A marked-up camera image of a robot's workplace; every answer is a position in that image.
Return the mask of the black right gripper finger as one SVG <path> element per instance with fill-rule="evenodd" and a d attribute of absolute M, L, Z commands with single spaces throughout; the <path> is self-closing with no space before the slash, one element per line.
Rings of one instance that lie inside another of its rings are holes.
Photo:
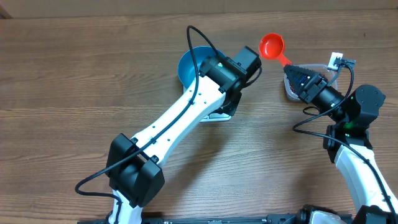
<path fill-rule="evenodd" d="M 296 65 L 286 65 L 284 72 L 293 86 L 305 86 L 320 81 L 318 72 Z"/>
<path fill-rule="evenodd" d="M 287 88 L 287 94 L 288 94 L 290 97 L 298 97 L 298 94 L 297 94 L 297 92 L 295 91 L 295 88 L 294 88 L 293 84 L 291 84 L 290 81 L 287 82 L 287 86 L 288 86 L 288 88 Z"/>

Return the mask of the white digital kitchen scale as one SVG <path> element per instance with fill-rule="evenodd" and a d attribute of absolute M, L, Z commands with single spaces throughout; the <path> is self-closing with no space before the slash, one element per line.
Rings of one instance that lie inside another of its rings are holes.
<path fill-rule="evenodd" d="M 200 120 L 201 123 L 208 123 L 208 122 L 223 122 L 229 121 L 231 116 L 228 114 L 219 114 L 219 113 L 210 113 L 206 115 L 203 119 Z"/>

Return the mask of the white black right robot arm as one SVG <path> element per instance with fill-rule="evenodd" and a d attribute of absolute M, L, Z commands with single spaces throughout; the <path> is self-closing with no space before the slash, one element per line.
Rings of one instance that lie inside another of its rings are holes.
<path fill-rule="evenodd" d="M 368 131 L 385 96 L 372 85 L 342 94 L 321 73 L 295 65 L 286 65 L 284 72 L 298 97 L 319 112 L 307 121 L 328 116 L 334 122 L 321 137 L 349 188 L 354 223 L 397 223 L 397 198 L 377 167 Z"/>

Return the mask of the orange scoop with blue handle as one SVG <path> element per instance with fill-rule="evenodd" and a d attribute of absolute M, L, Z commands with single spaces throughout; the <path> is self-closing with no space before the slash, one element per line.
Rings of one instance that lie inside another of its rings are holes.
<path fill-rule="evenodd" d="M 259 52 L 261 57 L 267 60 L 277 60 L 283 66 L 293 65 L 293 63 L 284 55 L 285 42 L 281 35 L 276 33 L 266 34 L 259 43 Z M 301 86 L 294 86 L 299 91 Z"/>

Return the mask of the blue metal bowl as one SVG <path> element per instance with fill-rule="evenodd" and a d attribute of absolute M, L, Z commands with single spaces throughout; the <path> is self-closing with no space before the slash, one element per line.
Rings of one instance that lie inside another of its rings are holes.
<path fill-rule="evenodd" d="M 193 48 L 193 53 L 197 61 L 197 67 L 200 66 L 207 57 L 214 57 L 216 54 L 209 46 L 198 46 Z M 192 55 L 188 50 L 180 59 L 177 68 L 177 75 L 183 85 L 183 91 L 191 85 L 195 78 L 195 68 L 193 65 Z"/>

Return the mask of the clear plastic container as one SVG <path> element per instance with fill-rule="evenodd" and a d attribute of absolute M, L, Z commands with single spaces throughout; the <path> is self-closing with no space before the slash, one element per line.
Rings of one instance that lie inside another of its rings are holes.
<path fill-rule="evenodd" d="M 336 75 L 335 72 L 334 72 L 333 70 L 329 70 L 329 69 L 327 68 L 327 65 L 325 65 L 325 64 L 301 64 L 301 65 L 298 65 L 298 66 L 299 66 L 299 67 L 302 67 L 302 68 L 314 70 L 314 71 L 319 72 L 319 73 L 329 73 L 329 74 L 330 74 L 330 79 L 329 79 L 329 81 L 330 81 L 331 79 L 333 79 L 333 78 L 335 77 L 335 75 Z M 288 88 L 287 82 L 288 82 L 288 81 L 287 81 L 287 75 L 284 74 L 284 86 L 285 86 L 285 92 L 286 92 L 287 98 L 288 98 L 290 101 L 301 102 L 301 100 L 299 99 L 299 97 L 290 97 L 290 96 L 287 94 L 287 88 Z"/>

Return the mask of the red beans in container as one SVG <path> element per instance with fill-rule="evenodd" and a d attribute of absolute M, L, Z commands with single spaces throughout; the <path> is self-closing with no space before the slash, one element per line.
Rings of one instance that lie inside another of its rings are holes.
<path fill-rule="evenodd" d="M 322 77 L 326 78 L 327 80 L 330 79 L 330 74 L 329 74 L 329 73 L 321 73 L 320 75 L 321 75 Z M 289 87 L 290 87 L 290 89 L 291 89 L 291 92 L 292 92 L 293 94 L 297 95 L 297 93 L 296 93 L 296 91 L 295 91 L 295 89 L 294 89 L 294 86 L 293 86 L 293 84 L 291 83 L 291 81 L 290 81 L 288 78 L 287 78 L 287 81 L 289 82 Z"/>

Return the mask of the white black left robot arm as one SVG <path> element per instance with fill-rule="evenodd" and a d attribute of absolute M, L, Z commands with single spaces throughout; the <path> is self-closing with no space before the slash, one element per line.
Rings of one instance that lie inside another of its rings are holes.
<path fill-rule="evenodd" d="M 172 151 L 211 113 L 234 115 L 241 90 L 261 67 L 259 55 L 244 47 L 234 57 L 207 56 L 194 70 L 184 94 L 155 122 L 128 138 L 112 141 L 106 165 L 114 206 L 107 223 L 140 223 L 143 208 L 165 183 L 162 171 Z"/>

